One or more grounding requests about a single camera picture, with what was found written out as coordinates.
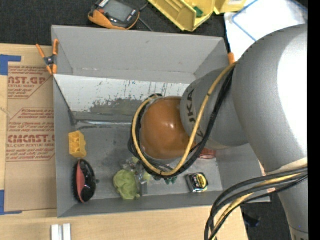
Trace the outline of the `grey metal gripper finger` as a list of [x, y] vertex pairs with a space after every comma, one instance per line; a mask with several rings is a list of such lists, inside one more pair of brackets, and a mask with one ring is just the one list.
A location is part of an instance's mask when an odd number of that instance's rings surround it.
[[139, 194], [141, 196], [146, 196], [148, 194], [148, 181], [142, 180], [139, 182]]

